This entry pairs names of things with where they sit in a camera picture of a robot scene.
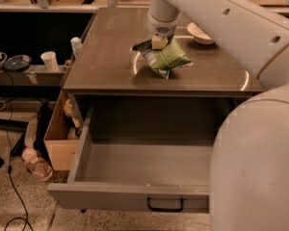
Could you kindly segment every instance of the cardboard box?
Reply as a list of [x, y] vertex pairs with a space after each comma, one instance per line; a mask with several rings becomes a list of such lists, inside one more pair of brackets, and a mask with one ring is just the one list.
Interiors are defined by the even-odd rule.
[[64, 112], [67, 95], [61, 91], [50, 119], [44, 142], [54, 170], [70, 170], [79, 140], [67, 140], [71, 127]]

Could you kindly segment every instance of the box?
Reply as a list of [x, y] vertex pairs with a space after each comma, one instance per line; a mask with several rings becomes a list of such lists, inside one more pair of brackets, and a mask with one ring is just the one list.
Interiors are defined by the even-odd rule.
[[79, 140], [67, 140], [71, 127], [64, 106], [67, 95], [61, 91], [51, 116], [44, 143], [54, 170], [69, 170], [73, 162]]

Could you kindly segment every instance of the concrete floor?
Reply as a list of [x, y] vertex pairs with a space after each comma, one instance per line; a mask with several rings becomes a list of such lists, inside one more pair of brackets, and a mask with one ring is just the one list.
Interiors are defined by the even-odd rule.
[[[13, 104], [14, 120], [29, 121], [39, 109], [17, 108]], [[10, 118], [8, 107], [0, 112], [0, 118]], [[25, 210], [19, 201], [9, 179], [8, 165], [10, 145], [14, 146], [21, 133], [0, 130], [0, 156], [5, 164], [0, 167], [0, 231], [12, 218], [25, 218]], [[140, 213], [121, 211], [88, 210], [82, 214], [80, 210], [62, 209], [47, 192], [51, 182], [65, 182], [66, 171], [55, 171], [47, 182], [41, 182], [35, 175], [27, 171], [20, 157], [12, 157], [12, 179], [28, 210], [29, 222], [35, 231], [78, 231], [78, 230], [193, 230], [209, 231], [209, 215], [206, 214], [166, 214]], [[24, 222], [15, 220], [7, 230], [23, 230]]]

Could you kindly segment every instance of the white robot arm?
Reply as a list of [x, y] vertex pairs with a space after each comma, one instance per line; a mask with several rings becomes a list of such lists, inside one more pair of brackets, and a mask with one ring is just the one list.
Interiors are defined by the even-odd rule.
[[212, 231], [289, 231], [289, 19], [246, 0], [151, 0], [148, 28], [184, 12], [269, 91], [225, 120], [210, 173]]

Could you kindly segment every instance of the drawer handle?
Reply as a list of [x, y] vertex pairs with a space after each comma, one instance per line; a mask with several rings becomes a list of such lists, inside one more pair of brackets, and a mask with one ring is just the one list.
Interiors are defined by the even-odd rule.
[[184, 210], [184, 200], [180, 199], [180, 203], [181, 203], [180, 208], [176, 208], [176, 209], [158, 208], [158, 207], [152, 207], [151, 206], [151, 198], [150, 197], [148, 197], [146, 199], [147, 208], [149, 210], [151, 210], [152, 212], [182, 212]]

